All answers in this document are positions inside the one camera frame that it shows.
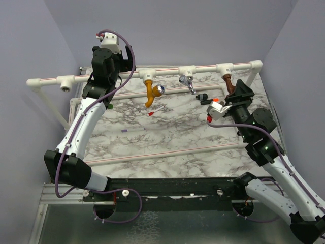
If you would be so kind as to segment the brown water faucet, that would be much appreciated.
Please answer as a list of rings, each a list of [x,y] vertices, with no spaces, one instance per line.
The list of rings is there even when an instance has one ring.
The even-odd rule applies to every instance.
[[[235,87],[233,86],[232,82],[231,82],[231,74],[225,74],[223,75],[222,79],[225,81],[226,83],[226,88],[229,94],[232,94],[235,90]]]

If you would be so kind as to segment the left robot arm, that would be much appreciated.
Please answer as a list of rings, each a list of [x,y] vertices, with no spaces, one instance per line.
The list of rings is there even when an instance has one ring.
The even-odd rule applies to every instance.
[[[95,173],[83,159],[94,127],[102,117],[114,94],[121,72],[133,73],[136,69],[134,53],[127,45],[127,59],[113,53],[112,48],[93,47],[92,69],[83,89],[79,111],[55,150],[47,150],[45,165],[52,182],[64,183],[74,188],[93,190],[100,200],[112,195],[109,178]]]

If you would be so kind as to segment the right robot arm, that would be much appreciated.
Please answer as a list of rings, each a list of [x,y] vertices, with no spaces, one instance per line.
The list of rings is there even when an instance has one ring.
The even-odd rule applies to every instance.
[[[297,208],[287,213],[289,226],[302,243],[314,243],[324,235],[324,200],[300,176],[283,148],[271,137],[276,123],[269,109],[248,111],[254,92],[241,79],[232,85],[224,79],[229,94],[225,98],[230,116],[247,143],[248,155],[263,167],[284,189]]]

